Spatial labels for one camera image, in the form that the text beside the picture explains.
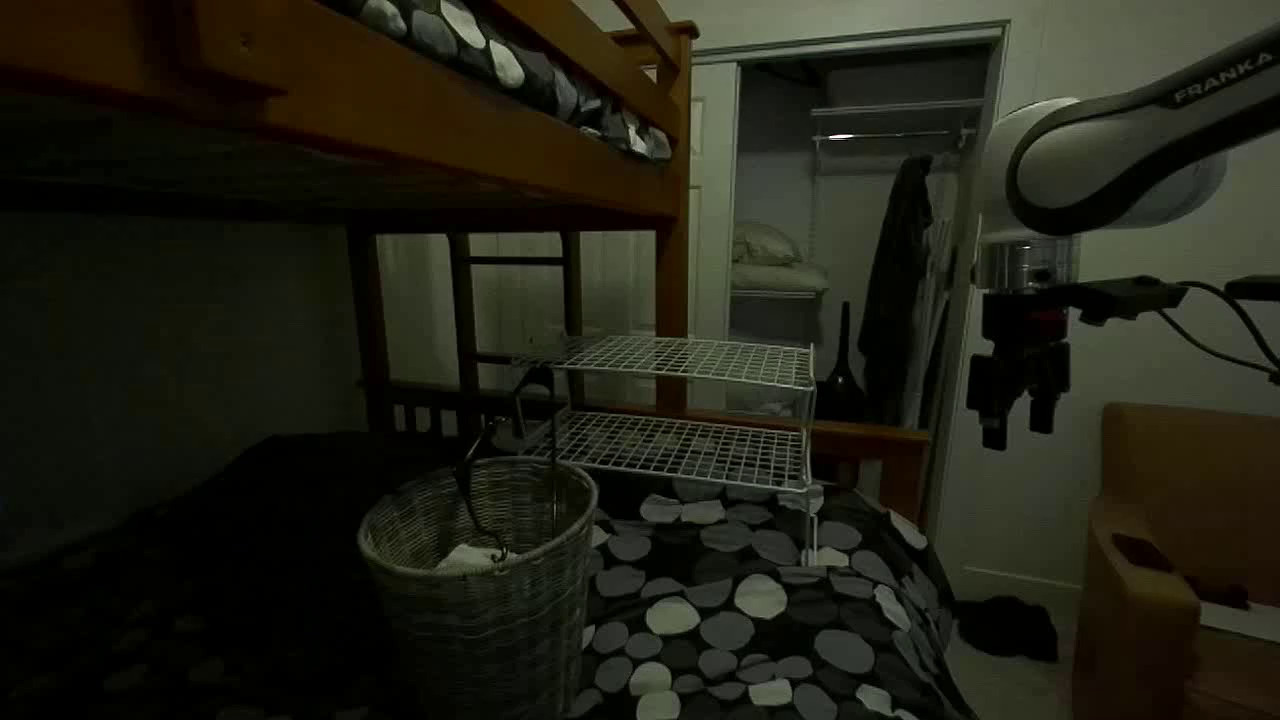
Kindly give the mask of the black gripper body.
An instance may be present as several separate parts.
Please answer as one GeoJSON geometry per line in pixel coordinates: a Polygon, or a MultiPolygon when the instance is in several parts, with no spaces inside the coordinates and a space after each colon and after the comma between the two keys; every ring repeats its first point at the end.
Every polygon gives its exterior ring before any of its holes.
{"type": "Polygon", "coordinates": [[[1054,297],[1070,282],[1070,244],[1054,236],[997,236],[979,260],[979,331],[1013,391],[1029,391],[1031,355],[1068,346],[1068,314],[1054,297]]]}

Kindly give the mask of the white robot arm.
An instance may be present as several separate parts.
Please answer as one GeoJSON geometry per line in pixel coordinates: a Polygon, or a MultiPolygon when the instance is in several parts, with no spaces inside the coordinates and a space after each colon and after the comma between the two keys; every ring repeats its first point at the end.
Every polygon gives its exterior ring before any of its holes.
{"type": "Polygon", "coordinates": [[[966,362],[966,414],[986,452],[1006,447],[1006,416],[1029,401],[1029,427],[1049,437],[1070,389],[1068,318],[1100,327],[1144,314],[1173,320],[1191,293],[1212,293],[1253,331],[1274,381],[1274,349],[1244,314],[1273,302],[1273,275],[1191,286],[1155,275],[1081,282],[1086,234],[1173,225],[1212,202],[1227,151],[1280,128],[1280,24],[1263,24],[1151,84],[1109,96],[1054,96],[1006,111],[979,157],[979,236],[970,282],[983,351],[966,362]]]}

